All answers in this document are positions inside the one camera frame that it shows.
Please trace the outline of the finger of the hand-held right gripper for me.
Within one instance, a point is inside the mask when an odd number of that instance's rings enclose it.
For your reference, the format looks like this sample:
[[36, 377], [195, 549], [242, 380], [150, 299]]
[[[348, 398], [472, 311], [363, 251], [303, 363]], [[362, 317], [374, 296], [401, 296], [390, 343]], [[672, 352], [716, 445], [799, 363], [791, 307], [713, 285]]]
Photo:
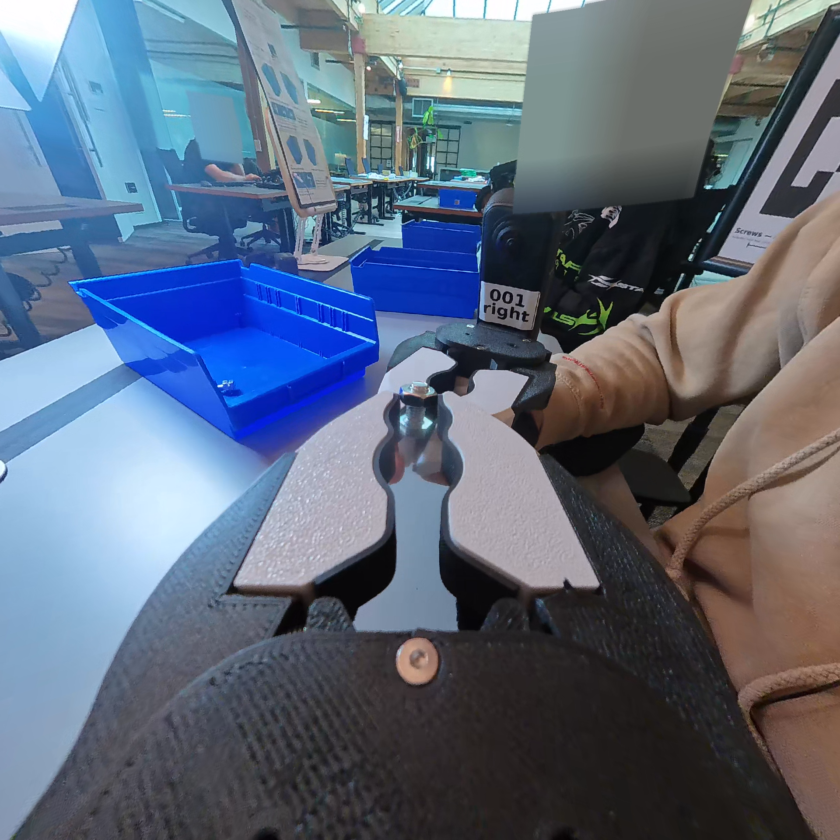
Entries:
[[455, 393], [504, 424], [513, 424], [513, 404], [526, 386], [526, 375], [516, 372], [475, 372], [455, 378]]
[[454, 359], [432, 349], [418, 349], [404, 361], [387, 371], [381, 382], [381, 392], [398, 394], [404, 385], [413, 382], [430, 384], [432, 377], [454, 369]]

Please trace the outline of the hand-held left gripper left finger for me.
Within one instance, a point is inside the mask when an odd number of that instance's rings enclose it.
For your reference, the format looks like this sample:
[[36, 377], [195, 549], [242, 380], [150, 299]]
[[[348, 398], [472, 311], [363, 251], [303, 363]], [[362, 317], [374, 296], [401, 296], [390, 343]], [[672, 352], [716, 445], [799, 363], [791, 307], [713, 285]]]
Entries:
[[396, 568], [394, 498], [382, 452], [396, 395], [379, 392], [299, 448], [235, 578], [245, 595], [323, 596], [348, 613], [383, 592]]

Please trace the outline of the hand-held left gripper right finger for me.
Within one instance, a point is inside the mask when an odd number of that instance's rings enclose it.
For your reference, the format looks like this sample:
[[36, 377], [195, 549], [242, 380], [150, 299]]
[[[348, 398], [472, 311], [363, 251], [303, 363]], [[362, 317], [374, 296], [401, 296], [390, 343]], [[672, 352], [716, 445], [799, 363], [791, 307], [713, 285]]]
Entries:
[[458, 617], [501, 599], [528, 612], [558, 594], [599, 595], [602, 583], [536, 450], [466, 396], [438, 399], [440, 573]]

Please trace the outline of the silver threaded bolt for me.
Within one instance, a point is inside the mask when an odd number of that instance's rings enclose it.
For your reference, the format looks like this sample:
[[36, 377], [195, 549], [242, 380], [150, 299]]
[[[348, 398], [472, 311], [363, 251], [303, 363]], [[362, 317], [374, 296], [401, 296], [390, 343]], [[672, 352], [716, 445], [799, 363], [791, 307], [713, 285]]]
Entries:
[[388, 416], [393, 435], [380, 455], [380, 468], [388, 485], [400, 482], [408, 470], [426, 482], [449, 487], [443, 468], [443, 441], [437, 415], [430, 407], [394, 405]]

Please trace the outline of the person's right forearm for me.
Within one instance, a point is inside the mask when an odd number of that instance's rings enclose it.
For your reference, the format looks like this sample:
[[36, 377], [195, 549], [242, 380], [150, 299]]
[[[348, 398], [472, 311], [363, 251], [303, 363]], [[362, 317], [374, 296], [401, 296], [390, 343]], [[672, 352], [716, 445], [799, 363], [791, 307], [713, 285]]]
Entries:
[[618, 323], [554, 355], [536, 448], [641, 424], [684, 419], [755, 396], [790, 359], [785, 305], [799, 232], [789, 229], [745, 276], [690, 288], [649, 316]]

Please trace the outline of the wooden desk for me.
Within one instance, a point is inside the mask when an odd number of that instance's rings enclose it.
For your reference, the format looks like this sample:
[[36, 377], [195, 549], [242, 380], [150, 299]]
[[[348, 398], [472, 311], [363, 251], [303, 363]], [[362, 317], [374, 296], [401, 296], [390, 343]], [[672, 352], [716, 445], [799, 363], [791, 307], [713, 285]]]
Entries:
[[[102, 271], [91, 250], [89, 221], [123, 214], [140, 214], [141, 203], [74, 196], [28, 196], [4, 193], [1, 201], [1, 226], [60, 223], [59, 228], [2, 236], [1, 257], [20, 256], [37, 251], [69, 247], [84, 279], [101, 277]], [[10, 276], [1, 270], [2, 313], [16, 341], [12, 346], [30, 350], [43, 338], [25, 309]]]
[[182, 225], [191, 234], [215, 237], [216, 243], [185, 258], [240, 259], [256, 241], [292, 253], [296, 245], [294, 213], [287, 192], [258, 182], [169, 184], [181, 206]]

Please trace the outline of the cardboard sign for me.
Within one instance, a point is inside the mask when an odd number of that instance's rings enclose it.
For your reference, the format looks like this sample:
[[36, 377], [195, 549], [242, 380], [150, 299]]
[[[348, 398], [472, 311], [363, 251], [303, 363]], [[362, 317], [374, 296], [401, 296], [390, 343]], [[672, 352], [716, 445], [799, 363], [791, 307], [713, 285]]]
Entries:
[[233, 1], [230, 7], [266, 101], [260, 110], [266, 136], [296, 216], [293, 255], [300, 269], [333, 272], [348, 259], [319, 252], [324, 218], [336, 210], [337, 199], [305, 86], [275, 13], [260, 1]]

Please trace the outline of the person's beige hoodie torso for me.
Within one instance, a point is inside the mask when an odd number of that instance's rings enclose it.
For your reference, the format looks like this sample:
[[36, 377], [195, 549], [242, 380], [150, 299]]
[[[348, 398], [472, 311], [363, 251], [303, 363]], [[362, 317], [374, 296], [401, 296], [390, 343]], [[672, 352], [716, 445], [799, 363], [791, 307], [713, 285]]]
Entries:
[[[674, 548], [702, 510], [838, 429], [838, 197], [799, 232], [785, 305], [790, 359], [747, 402], [721, 443], [698, 509], [666, 529]], [[681, 580], [739, 693], [787, 669], [838, 663], [838, 444], [724, 511], [701, 531]], [[814, 834], [838, 838], [838, 687], [753, 710], [759, 739]]]

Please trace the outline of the black white banner stand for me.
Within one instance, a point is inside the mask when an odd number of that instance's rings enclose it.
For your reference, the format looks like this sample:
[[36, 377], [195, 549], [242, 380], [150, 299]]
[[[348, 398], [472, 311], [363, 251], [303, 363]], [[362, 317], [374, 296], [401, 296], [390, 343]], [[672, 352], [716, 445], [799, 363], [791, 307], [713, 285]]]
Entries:
[[832, 5], [689, 273], [740, 277], [839, 189], [839, 6]]

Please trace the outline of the studio softbox light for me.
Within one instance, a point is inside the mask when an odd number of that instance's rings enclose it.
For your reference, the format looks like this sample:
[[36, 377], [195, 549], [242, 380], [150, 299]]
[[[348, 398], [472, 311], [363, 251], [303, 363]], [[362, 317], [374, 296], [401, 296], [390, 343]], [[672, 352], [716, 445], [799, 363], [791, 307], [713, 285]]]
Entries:
[[77, 1], [1, 2], [1, 107], [28, 111], [42, 101]]

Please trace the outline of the beige hoodie drawstring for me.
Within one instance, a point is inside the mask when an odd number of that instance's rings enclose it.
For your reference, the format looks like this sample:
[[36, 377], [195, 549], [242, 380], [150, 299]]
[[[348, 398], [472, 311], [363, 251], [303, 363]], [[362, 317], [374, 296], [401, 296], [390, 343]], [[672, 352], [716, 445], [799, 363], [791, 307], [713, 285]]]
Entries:
[[[697, 542], [701, 531], [709, 522], [741, 501], [750, 499], [767, 489], [767, 487], [779, 480], [794, 467], [797, 467], [808, 459], [816, 457], [824, 450], [837, 445], [838, 440], [839, 430], [835, 429], [815, 442], [794, 452], [792, 455], [787, 456], [787, 458], [784, 458], [772, 467], [765, 469], [755, 477], [735, 486], [728, 493], [705, 507], [677, 542], [671, 558], [665, 567], [668, 577], [675, 583], [681, 581], [688, 553]], [[758, 678], [746, 685], [738, 693], [738, 705], [751, 734], [756, 739], [760, 739], [761, 736], [758, 727], [753, 719], [753, 710], [756, 707], [763, 707], [775, 701], [801, 699], [819, 694], [825, 690], [834, 690], [838, 687], [838, 678], [838, 663], [808, 665], [787, 669], [776, 674]]]

